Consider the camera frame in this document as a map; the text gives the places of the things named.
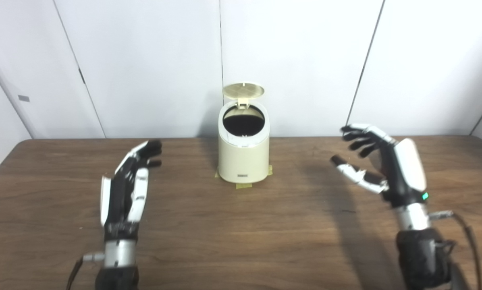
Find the robotic finger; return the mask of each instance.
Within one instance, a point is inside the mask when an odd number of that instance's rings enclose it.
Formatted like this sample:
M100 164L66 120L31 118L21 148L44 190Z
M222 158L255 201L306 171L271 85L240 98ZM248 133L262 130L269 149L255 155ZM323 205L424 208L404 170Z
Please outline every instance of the robotic finger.
M343 136L344 137L343 139L345 141L351 141L355 138L358 138L359 136L362 136L362 137L370 138L374 140L374 142L376 143L377 142L392 143L392 144L397 143L397 140L390 137L388 134L386 134L386 132L370 124L350 124L348 126L342 127L341 131L343 133L346 133Z
M339 155L331 158L331 162L336 165L336 168L344 176L352 180L353 183L371 191L373 193L381 193L388 189L388 182L375 173L361 170L361 168L350 165L346 160Z
M144 166L149 166L149 167L160 166L160 162L150 162L149 159L154 156L158 156L161 153L162 153L162 143L160 143L159 140L150 140L150 141L141 143L140 145L133 147L132 150L130 150L130 152L126 154L126 156L123 158L123 161L121 161L119 166L116 168L116 171L114 172L114 174L117 174L119 169L123 167L123 165L128 160L128 158L134 158L136 159L136 161L138 161Z

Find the small label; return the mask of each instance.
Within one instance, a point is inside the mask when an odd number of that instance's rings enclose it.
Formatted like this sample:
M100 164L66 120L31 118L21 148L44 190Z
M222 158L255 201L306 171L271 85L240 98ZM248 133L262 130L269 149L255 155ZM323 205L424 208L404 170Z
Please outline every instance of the small label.
M23 102L29 102L29 97L25 95L18 95L19 96L19 101Z

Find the cream trash can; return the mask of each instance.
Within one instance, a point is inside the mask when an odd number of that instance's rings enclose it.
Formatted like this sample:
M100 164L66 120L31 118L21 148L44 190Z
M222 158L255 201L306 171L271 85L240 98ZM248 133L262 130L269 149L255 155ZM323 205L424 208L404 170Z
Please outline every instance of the cream trash can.
M218 118L221 178L232 183L254 183L268 176L270 121L266 109L254 101L264 94L256 84L223 88L234 101L225 104Z

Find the black fingertip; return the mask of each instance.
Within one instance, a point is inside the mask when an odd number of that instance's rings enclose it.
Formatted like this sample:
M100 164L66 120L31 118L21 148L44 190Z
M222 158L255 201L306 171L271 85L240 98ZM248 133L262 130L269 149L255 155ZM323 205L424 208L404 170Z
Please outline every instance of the black fingertip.
M351 128L350 126L341 127L341 132L351 132L351 131L354 131L354 129Z
M381 182L384 180L384 177L380 176L379 174L366 171L363 179L372 184L381 184Z
M370 155L370 153L372 153L372 151L376 150L377 147L375 145L370 145L368 147L365 147L363 150L361 150L361 152L359 153L359 156L361 158L365 158L366 156Z
M341 156L339 156L337 154L335 156L331 157L331 162L334 163L334 165L336 165L336 166L347 163L347 161L345 159L341 158Z
M160 167L160 165L162 165L162 161L160 160L148 160L148 168Z
M364 134L358 134L358 133L348 133L343 135L343 140L345 141L352 141L357 138L362 138L364 137Z
M160 155L162 153L162 142L160 140L150 140L146 143L146 146L139 149L137 154L141 158L150 158Z
M350 144L350 146L348 147L350 150L354 151L354 150L357 150L361 147L363 147L364 145L368 145L368 144L372 144L374 143L370 138L368 139L364 139L364 140L361 140L361 141L356 141L352 144Z

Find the open lid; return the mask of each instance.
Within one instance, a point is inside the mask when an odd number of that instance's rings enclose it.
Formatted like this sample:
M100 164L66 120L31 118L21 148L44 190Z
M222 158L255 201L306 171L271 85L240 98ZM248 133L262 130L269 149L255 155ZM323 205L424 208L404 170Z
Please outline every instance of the open lid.
M250 99L256 99L264 94L261 86L250 83L231 84L223 88L223 95L229 99L237 100L237 107L248 108Z

